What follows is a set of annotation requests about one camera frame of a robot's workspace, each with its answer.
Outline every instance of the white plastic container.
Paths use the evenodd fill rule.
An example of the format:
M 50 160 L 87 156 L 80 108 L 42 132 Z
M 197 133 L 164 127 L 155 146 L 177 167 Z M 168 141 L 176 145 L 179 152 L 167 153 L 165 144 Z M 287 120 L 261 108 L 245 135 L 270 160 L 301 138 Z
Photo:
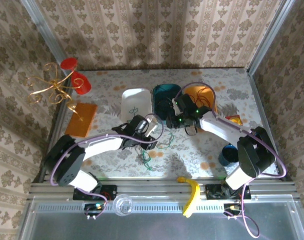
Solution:
M 123 92 L 121 106 L 121 120 L 124 123 L 130 122 L 134 116 L 145 117 L 152 113 L 151 93 L 145 88 L 133 88 Z

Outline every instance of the wall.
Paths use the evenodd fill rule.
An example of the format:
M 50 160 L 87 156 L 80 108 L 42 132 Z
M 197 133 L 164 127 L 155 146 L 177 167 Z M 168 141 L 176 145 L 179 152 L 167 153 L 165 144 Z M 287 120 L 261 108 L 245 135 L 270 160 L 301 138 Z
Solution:
M 245 67 L 280 0 L 36 0 L 80 70 Z
M 55 106 L 29 104 L 26 77 L 53 61 L 21 3 L 0 0 L 0 240 L 14 239 L 31 181 L 46 151 Z
M 304 0 L 295 1 L 254 79 L 304 207 Z

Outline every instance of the gold wire sculpture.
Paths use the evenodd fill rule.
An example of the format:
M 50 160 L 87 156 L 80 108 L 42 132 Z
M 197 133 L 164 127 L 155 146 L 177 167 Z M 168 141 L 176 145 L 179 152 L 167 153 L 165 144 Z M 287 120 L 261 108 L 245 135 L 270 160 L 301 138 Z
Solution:
M 83 120 L 81 118 L 81 116 L 76 112 L 76 106 L 74 104 L 72 97 L 64 89 L 79 89 L 83 86 L 84 80 L 81 78 L 74 79 L 73 82 L 75 83 L 75 85 L 78 85 L 77 87 L 64 86 L 64 81 L 66 81 L 75 72 L 76 67 L 74 67 L 72 72 L 70 74 L 68 74 L 64 79 L 58 78 L 58 65 L 55 62 L 49 62 L 49 63 L 45 64 L 43 69 L 44 69 L 44 71 L 49 71 L 52 68 L 55 69 L 55 78 L 54 79 L 50 79 L 49 81 L 46 81 L 45 79 L 40 78 L 38 76 L 30 76 L 26 80 L 26 83 L 29 87 L 33 86 L 32 79 L 40 80 L 49 85 L 49 87 L 46 89 L 35 91 L 35 92 L 29 94 L 28 101 L 31 104 L 36 104 L 43 99 L 42 93 L 44 93 L 46 91 L 52 91 L 50 97 L 48 98 L 48 101 L 50 104 L 55 105 L 55 104 L 61 103 L 63 100 L 66 100 L 67 101 L 66 106 L 68 107 L 68 109 L 70 109 L 72 112 L 74 112 L 80 118 L 80 120 Z

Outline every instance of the orange object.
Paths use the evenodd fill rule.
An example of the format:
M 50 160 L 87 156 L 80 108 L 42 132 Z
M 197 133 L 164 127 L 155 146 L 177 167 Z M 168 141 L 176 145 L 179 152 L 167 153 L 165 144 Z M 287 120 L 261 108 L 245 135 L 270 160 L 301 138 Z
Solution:
M 90 103 L 78 103 L 72 118 L 66 128 L 65 134 L 73 137 L 85 138 L 88 135 L 90 126 L 96 113 L 97 105 Z
M 189 94 L 192 101 L 195 102 L 198 108 L 201 106 L 207 106 L 212 108 L 214 95 L 211 89 L 205 86 L 191 86 L 185 89 L 185 94 Z
M 240 115 L 226 116 L 225 118 L 236 124 L 243 125 Z

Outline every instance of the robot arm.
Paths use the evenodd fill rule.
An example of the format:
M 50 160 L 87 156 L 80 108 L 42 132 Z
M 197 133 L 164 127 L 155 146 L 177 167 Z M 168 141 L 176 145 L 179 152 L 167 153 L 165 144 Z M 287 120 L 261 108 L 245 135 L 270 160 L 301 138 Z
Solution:
M 55 169 L 55 165 L 63 154 L 72 147 L 72 150 L 63 158 L 62 162 L 55 170 L 54 179 L 59 186 L 72 185 L 76 188 L 90 192 L 96 188 L 98 181 L 90 174 L 80 170 L 83 161 L 107 151 L 114 151 L 137 145 L 145 150 L 151 150 L 155 148 L 157 144 L 155 138 L 148 136 L 151 127 L 153 129 L 153 126 L 149 125 L 144 117 L 136 115 L 130 123 L 114 127 L 112 128 L 112 132 L 106 134 L 106 137 L 101 137 L 96 140 L 91 137 L 88 138 L 88 140 L 85 139 L 80 143 L 75 143 L 75 140 L 72 137 L 64 135 L 46 155 L 43 166 L 47 171 L 52 173 Z M 118 135 L 129 136 L 138 141 L 141 140 L 150 143 L 140 143 Z
M 252 132 L 250 128 L 214 116 L 211 109 L 206 106 L 198 108 L 187 94 L 177 98 L 175 105 L 181 113 L 175 115 L 173 110 L 168 116 L 166 124 L 169 128 L 194 126 L 219 136 L 238 149 L 239 166 L 225 178 L 225 184 L 230 189 L 239 189 L 275 162 L 275 156 L 271 152 L 246 134 Z M 274 149 L 265 129 L 258 126 L 253 134 Z

